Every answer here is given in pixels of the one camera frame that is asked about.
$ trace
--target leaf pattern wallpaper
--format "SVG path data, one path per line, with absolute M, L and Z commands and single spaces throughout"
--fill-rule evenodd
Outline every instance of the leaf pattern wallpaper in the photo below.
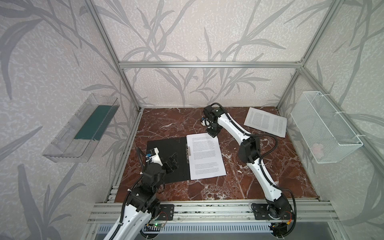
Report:
M 120 61 L 298 61 L 331 1 L 95 3 Z M 148 107 L 275 106 L 293 71 L 125 69 Z
M 384 1 L 344 1 L 306 68 L 383 153 Z M 317 164 L 290 112 L 302 91 L 314 91 L 300 77 L 281 113 L 318 194 L 330 200 L 350 239 L 382 239 L 384 177 L 361 150 L 334 164 Z
M 0 239 L 79 239 L 137 111 L 82 1 L 0 0 Z M 87 163 L 41 154 L 90 93 L 120 107 Z

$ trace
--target paper sheet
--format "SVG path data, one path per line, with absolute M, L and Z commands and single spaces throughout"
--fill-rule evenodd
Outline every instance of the paper sheet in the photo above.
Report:
M 217 137 L 208 133 L 187 135 L 191 180 L 226 175 Z
M 263 110 L 249 108 L 244 125 L 279 137 L 285 137 L 287 119 Z

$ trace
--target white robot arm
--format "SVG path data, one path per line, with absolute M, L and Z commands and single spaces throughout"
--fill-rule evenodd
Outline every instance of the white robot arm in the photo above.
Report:
M 242 131 L 244 131 L 244 133 L 248 133 L 248 134 L 251 134 L 250 132 L 246 131 L 245 129 L 243 129 L 243 127 L 241 127 L 237 122 L 235 122 L 233 119 L 232 121 L 238 126 L 238 128 L 240 128 Z M 205 123 L 207 121 L 202 121 L 202 124 L 203 126 L 206 126 Z M 225 113 L 223 113 L 220 117 L 217 118 L 217 123 L 222 126 L 225 130 L 227 130 L 234 138 L 235 140 L 237 141 L 237 143 L 239 145 L 242 144 L 242 142 L 244 140 L 247 140 L 247 139 L 250 139 L 251 137 L 250 136 L 247 136 L 245 135 L 244 133 L 240 132 L 232 123 L 231 123 L 231 120 L 228 119 L 228 117 L 225 115 Z M 262 189 L 263 189 L 263 192 L 264 192 L 264 195 L 265 195 L 265 198 L 268 199 L 269 201 L 275 201 L 276 199 L 278 199 L 279 197 L 281 197 L 281 190 L 279 189 L 276 189 L 274 187 L 272 187 L 267 179 L 263 176 L 262 172 L 261 172 L 261 169 L 260 167 L 262 167 L 264 169 L 264 172 L 266 173 L 267 177 L 269 178 L 269 180 L 271 182 L 273 182 L 272 180 L 272 177 L 271 175 L 269 174 L 268 170 L 266 169 L 265 165 L 264 165 L 264 162 L 263 160 L 261 161 L 261 166 L 258 164 L 258 160 L 259 158 L 255 159 L 254 160 L 254 163 L 251 163 L 251 162 L 247 162 L 247 165 L 248 167 L 252 170 L 252 172 L 254 173 L 254 175 L 256 176 L 258 182 L 260 183 Z
M 219 105 L 219 108 L 213 108 L 213 105 Z M 224 128 L 240 145 L 238 156 L 242 162 L 248 165 L 260 183 L 268 203 L 268 215 L 272 219 L 280 219 L 286 211 L 290 211 L 291 206 L 287 198 L 281 188 L 275 185 L 263 163 L 263 156 L 277 147 L 277 138 L 272 134 L 251 134 L 241 127 L 218 103 L 205 107 L 203 113 L 205 116 L 200 121 L 203 126 L 207 127 L 207 133 L 215 137 Z M 260 140 L 258 138 L 260 136 L 271 136 L 276 142 L 275 147 L 264 155 L 260 153 Z
M 139 148 L 136 152 L 142 167 L 141 176 L 132 189 L 128 189 L 121 215 L 104 240 L 135 239 L 150 220 L 158 217 L 160 201 L 156 198 L 156 192 L 164 184 L 164 176 L 179 167 L 176 153 L 164 160 L 159 157 L 157 148 L 147 151 L 146 154 Z

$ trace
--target white wire basket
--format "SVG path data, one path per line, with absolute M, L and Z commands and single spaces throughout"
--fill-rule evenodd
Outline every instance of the white wire basket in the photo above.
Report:
M 339 162 L 362 146 L 340 112 L 319 91 L 303 92 L 291 116 L 317 163 Z

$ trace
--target brown marble floor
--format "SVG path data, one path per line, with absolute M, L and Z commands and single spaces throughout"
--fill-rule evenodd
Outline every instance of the brown marble floor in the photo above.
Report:
M 226 109 L 239 124 L 243 125 L 248 107 Z M 258 109 L 277 114 L 274 107 Z M 139 147 L 145 152 L 147 141 L 205 132 L 199 121 L 202 110 L 202 108 L 144 110 L 115 202 L 123 202 L 127 189 L 132 187 L 139 177 L 140 165 L 135 148 Z M 251 133 L 262 133 L 250 127 L 244 126 L 244 128 Z M 288 135 L 286 138 L 278 137 L 278 139 L 278 148 L 264 158 L 272 179 L 280 187 L 291 189 L 295 197 L 317 197 Z M 158 194 L 157 198 L 161 201 L 265 198 L 252 171 L 238 159 L 239 146 L 235 139 L 223 129 L 218 135 L 218 140 L 227 171 L 226 176 L 167 184 L 165 191 Z M 260 139 L 262 153 L 272 146 L 272 139 Z

